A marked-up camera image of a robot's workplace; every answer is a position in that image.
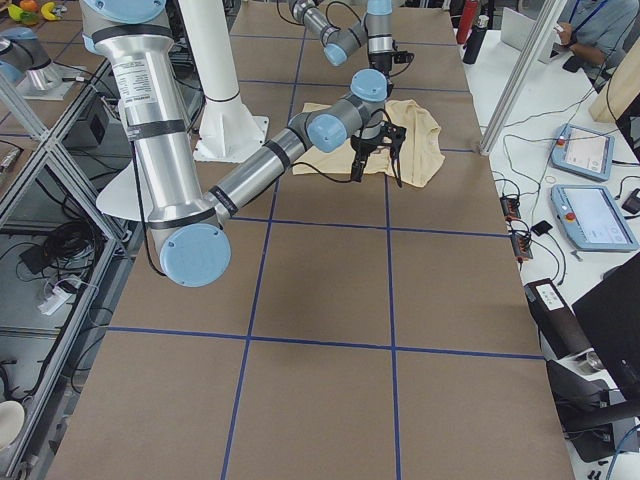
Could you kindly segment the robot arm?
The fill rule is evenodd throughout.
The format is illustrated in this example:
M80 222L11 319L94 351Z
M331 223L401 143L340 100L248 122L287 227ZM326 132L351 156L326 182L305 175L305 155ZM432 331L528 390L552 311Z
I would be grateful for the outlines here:
M368 1L364 16L357 16L353 25L344 28L331 23L329 8L322 13L319 4L319 1L288 2L293 19L318 37L331 65L343 65L363 46L367 47L369 67L386 78L392 76L394 65L412 62L414 54L399 50L393 39L391 1Z
M333 105L302 112L277 135L243 103L229 27L219 1L182 1L178 10L205 106L199 139L169 53L173 33L162 1L84 1L86 47L105 57L119 91L119 115L131 144L138 210L149 227L152 267L175 283L201 287L227 269L224 223L273 185L308 150L329 153L352 141L353 172L390 131L384 107L392 84L371 64Z

